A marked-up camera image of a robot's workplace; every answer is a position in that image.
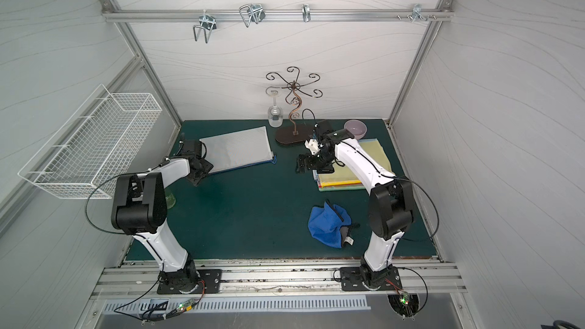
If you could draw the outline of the yellow mesh document bag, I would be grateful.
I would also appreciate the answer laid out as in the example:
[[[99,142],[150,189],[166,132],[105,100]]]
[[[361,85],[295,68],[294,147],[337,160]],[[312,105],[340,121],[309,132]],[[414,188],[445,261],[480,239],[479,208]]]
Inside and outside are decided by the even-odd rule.
[[[388,172],[392,172],[391,163],[384,151],[384,148],[377,139],[359,140],[359,145],[375,162]],[[340,184],[362,184],[359,178],[347,167],[333,164],[332,174],[320,174],[312,172],[315,183],[321,186],[332,186]]]

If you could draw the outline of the blue microfibre cloth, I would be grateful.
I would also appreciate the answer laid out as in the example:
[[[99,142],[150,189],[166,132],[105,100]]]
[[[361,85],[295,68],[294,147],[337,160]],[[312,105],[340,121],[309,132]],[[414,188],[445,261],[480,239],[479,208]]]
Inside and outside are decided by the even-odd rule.
[[[351,233],[359,227],[360,224],[353,221],[347,210],[330,200],[326,200],[323,207],[313,207],[308,221],[308,229],[314,239],[338,249],[354,244]]]

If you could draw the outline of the green mesh document bag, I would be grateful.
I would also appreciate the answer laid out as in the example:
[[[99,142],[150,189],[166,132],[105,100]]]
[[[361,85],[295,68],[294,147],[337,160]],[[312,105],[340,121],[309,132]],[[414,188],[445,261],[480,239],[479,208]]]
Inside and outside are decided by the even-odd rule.
[[[335,192],[335,191],[346,191],[346,190],[364,190],[364,186],[362,184],[340,184],[340,185],[332,185],[332,186],[321,186],[318,185],[318,190],[320,192]]]

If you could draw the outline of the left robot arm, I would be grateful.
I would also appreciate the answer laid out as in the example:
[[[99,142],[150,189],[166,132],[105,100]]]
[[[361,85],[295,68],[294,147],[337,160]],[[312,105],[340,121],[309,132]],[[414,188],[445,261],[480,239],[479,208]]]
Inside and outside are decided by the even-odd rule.
[[[213,169],[206,160],[207,146],[199,140],[181,140],[179,149],[161,164],[144,172],[123,173],[108,178],[90,192],[84,205],[87,223],[113,235],[128,235],[141,243],[159,267],[158,281],[173,292],[191,293],[203,285],[193,257],[179,243],[168,225],[165,189],[186,179],[197,186]],[[88,204],[94,194],[114,182],[111,210],[113,230],[91,221]]]

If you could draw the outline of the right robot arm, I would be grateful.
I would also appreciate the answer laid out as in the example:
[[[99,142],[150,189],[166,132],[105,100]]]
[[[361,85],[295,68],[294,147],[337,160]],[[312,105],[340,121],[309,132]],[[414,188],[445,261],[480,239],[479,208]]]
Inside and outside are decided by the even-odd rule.
[[[296,172],[333,172],[334,163],[339,161],[354,173],[369,195],[368,220],[372,235],[359,268],[364,288],[378,290],[386,283],[400,286],[392,258],[414,222],[413,187],[417,183],[384,169],[350,131],[334,131],[327,121],[315,124],[305,147],[308,152],[298,156]]]

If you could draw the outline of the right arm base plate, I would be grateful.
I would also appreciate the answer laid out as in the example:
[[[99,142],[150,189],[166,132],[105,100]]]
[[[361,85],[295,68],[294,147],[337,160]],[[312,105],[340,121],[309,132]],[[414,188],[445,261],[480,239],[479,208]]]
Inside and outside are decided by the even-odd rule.
[[[373,272],[367,265],[359,267],[343,267],[339,269],[341,289],[344,292],[361,291],[402,291],[399,269],[389,266],[381,271]]]

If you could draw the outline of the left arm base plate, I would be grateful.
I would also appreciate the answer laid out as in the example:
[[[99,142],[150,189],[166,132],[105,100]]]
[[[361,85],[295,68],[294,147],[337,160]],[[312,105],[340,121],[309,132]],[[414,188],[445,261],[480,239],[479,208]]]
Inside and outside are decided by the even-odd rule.
[[[158,275],[159,295],[189,295],[219,292],[221,270],[181,270],[176,272],[160,272]]]

